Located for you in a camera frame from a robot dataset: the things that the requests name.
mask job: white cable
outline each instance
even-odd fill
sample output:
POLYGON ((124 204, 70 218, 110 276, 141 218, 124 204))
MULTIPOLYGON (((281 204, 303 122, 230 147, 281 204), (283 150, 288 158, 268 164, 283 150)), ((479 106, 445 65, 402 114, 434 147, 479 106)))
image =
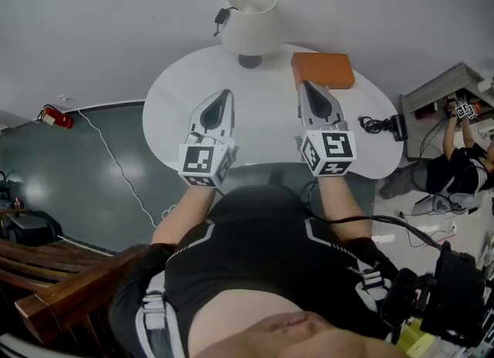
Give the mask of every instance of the white cable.
MULTIPOLYGON (((103 144, 105 144, 105 147, 107 148, 107 151, 108 151, 108 154, 110 154, 111 158, 113 159, 113 162, 115 162, 115 164, 118 166, 118 168, 120 169, 120 174, 122 174, 122 178, 123 180, 127 183, 127 185, 129 186, 130 188, 130 191, 132 192, 132 195, 137 199, 137 201, 139 202, 140 204, 140 208, 142 209, 142 211, 144 211, 147 216, 149 217, 149 219, 151 219, 151 223, 153 224, 153 226, 155 228, 157 228, 157 225, 154 223, 154 220, 153 220, 153 216, 144 208, 144 206, 142 205, 142 200, 136 195, 135 191, 134 191, 134 186, 132 185, 132 183, 130 181, 128 181, 128 179, 125 177, 125 174, 124 174, 124 169, 122 168, 122 166, 117 162, 117 159, 115 159, 115 156, 113 155, 113 153, 111 152, 111 149, 110 147, 108 147, 108 144, 107 142, 105 141, 105 139, 103 139, 103 135, 101 133, 101 130, 99 130, 97 127, 95 127, 90 119, 88 117, 86 117, 83 113, 80 112, 80 110, 77 110, 79 112, 79 114, 81 115, 82 118, 84 118, 87 123, 94 129, 94 130, 97 130, 98 133, 100 134, 100 137, 101 137, 101 140, 103 141, 103 144)), ((165 213, 167 214, 170 214, 170 211, 172 211, 174 209, 174 207, 176 206, 176 204, 174 204, 173 206, 171 206, 169 209, 163 211, 163 214, 161 214, 161 218, 164 219, 165 217, 165 213)))

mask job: lamp base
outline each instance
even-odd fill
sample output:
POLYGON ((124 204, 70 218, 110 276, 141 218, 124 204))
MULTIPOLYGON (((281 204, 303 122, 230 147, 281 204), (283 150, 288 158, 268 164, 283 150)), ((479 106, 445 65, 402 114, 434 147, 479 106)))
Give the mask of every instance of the lamp base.
POLYGON ((245 67, 246 69, 255 69, 260 66, 262 62, 262 56, 247 56, 247 55, 239 55, 239 63, 240 66, 245 67))

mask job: red fire extinguisher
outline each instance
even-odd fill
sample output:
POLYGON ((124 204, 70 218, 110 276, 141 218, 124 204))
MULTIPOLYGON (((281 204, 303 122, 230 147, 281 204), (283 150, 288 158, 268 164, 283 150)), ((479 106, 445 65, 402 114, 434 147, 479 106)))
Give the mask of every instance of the red fire extinguisher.
POLYGON ((38 120, 43 120, 48 125, 59 125, 72 129, 74 126, 74 119, 70 115, 64 114, 62 111, 56 109, 54 106, 46 104, 38 115, 38 120))

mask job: white round table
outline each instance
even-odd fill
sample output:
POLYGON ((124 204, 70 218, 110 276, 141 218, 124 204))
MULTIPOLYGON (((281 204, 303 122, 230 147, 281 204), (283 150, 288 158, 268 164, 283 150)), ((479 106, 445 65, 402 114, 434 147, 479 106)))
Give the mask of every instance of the white round table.
MULTIPOLYGON (((168 67, 154 82, 144 104, 147 144, 164 164, 177 169, 178 145, 184 143, 194 108, 206 97, 230 89, 235 100, 233 138, 240 147, 235 166, 301 162, 294 137, 302 124, 291 67, 294 52, 313 52, 283 44, 263 57, 260 67, 245 69, 224 46, 201 49, 168 67)), ((349 130, 355 133, 357 160, 349 171, 368 178, 388 176, 398 166, 403 142, 390 132, 366 133, 359 115, 383 120, 395 115, 391 101, 354 70, 355 84, 331 90, 340 102, 349 130)))

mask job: person's arm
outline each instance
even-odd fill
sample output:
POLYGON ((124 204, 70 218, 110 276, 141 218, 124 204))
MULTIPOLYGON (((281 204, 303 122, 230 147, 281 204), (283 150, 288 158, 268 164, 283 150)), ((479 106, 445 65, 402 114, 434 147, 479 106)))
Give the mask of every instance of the person's arm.
POLYGON ((160 222, 151 244, 177 245, 195 225, 206 219, 216 190, 208 187, 190 187, 170 214, 160 222))
MULTIPOLYGON (((319 188, 328 220, 364 215, 343 177, 322 177, 319 179, 319 188)), ((371 221, 332 224, 331 228, 345 248, 357 258, 381 272, 385 278, 394 279, 398 270, 372 240, 371 221)))
MULTIPOLYGON (((322 177, 319 179, 319 188, 324 215, 328 220, 364 215, 343 177, 322 177)), ((332 224, 331 228, 343 243, 356 238, 372 238, 372 227, 368 220, 332 224)))
POLYGON ((451 118, 448 120, 448 124, 446 125, 445 136, 442 139, 442 151, 448 160, 451 160, 451 155, 456 149, 453 142, 455 141, 455 127, 457 120, 458 116, 456 114, 452 114, 451 118))
POLYGON ((475 145, 475 140, 473 140, 472 128, 470 127, 470 120, 468 118, 462 119, 462 133, 465 147, 472 148, 475 145))

